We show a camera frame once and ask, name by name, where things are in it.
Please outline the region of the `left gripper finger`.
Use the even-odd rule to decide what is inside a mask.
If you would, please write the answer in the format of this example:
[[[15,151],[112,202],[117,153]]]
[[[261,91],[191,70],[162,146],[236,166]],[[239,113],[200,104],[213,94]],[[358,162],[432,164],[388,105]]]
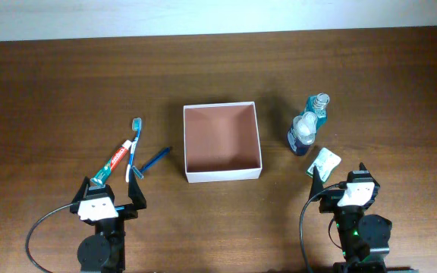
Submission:
[[[128,182],[128,197],[132,200],[135,209],[146,208],[146,198],[140,189],[134,172],[130,173]]]
[[[77,193],[75,194],[74,198],[71,201],[72,204],[78,204],[80,201],[84,199],[89,185],[90,185],[90,179],[88,177],[85,177]]]

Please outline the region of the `blue disposable razor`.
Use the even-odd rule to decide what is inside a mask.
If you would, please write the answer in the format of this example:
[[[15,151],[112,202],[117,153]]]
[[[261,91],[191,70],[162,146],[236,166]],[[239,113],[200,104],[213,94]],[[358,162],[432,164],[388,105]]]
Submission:
[[[141,166],[141,168],[136,167],[133,165],[131,167],[131,170],[133,173],[139,178],[144,179],[144,173],[147,172],[153,165],[155,165],[158,161],[163,159],[166,155],[168,155],[172,151],[172,147],[165,147],[158,153],[156,153],[150,160],[148,160],[145,164]]]

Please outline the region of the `white green soap packet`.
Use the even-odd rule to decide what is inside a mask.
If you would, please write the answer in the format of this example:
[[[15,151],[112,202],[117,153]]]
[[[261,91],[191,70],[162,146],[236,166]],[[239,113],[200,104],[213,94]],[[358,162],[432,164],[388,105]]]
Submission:
[[[321,148],[319,154],[313,160],[313,163],[306,170],[306,174],[313,176],[314,168],[318,169],[319,176],[323,183],[325,183],[333,170],[341,163],[341,157],[334,154],[327,148]]]

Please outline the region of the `red green toothpaste tube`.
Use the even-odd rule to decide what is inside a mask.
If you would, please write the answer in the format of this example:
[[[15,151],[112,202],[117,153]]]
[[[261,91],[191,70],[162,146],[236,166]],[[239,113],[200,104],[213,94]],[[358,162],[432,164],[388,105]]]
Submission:
[[[126,155],[131,146],[131,141],[126,140],[113,156],[105,163],[105,165],[90,179],[90,182],[95,185],[102,186],[108,180],[109,176],[115,170],[119,162]]]

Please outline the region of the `blue white toothbrush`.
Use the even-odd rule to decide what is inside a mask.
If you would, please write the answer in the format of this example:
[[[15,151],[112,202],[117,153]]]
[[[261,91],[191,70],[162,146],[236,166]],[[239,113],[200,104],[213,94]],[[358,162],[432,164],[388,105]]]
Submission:
[[[130,175],[131,175],[132,166],[134,163],[134,154],[135,154],[135,150],[137,147],[137,143],[138,143],[139,138],[140,138],[141,129],[142,129],[142,119],[141,118],[134,118],[133,122],[132,122],[132,130],[136,132],[136,136],[132,140],[131,146],[130,146],[130,158],[129,158],[128,163],[127,163],[127,169],[126,169],[126,174],[125,174],[125,181],[127,183],[130,182]]]

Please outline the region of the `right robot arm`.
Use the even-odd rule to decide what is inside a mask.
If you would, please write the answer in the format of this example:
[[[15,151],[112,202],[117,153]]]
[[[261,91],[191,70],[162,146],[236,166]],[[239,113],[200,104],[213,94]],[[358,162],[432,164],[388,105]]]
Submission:
[[[375,202],[380,185],[366,169],[359,165],[357,171],[351,171],[345,181],[324,187],[319,169],[313,168],[313,182],[309,199],[302,208],[299,222],[300,247],[307,270],[311,268],[303,240],[303,219],[307,207],[319,202],[321,213],[332,213],[329,226],[335,225],[344,257],[343,262],[332,266],[333,272],[414,272],[413,268],[389,268],[385,257],[390,252],[388,242],[393,224],[380,215],[368,215],[366,210]]]

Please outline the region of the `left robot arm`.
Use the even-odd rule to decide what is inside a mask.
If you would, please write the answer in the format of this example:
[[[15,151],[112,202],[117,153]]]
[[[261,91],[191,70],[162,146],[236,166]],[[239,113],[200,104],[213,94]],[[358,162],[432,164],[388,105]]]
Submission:
[[[131,202],[116,206],[109,185],[92,186],[85,177],[72,199],[70,213],[95,229],[95,234],[84,239],[77,250],[81,272],[122,273],[126,269],[124,223],[137,218],[138,212],[147,207],[134,174],[127,188]]]

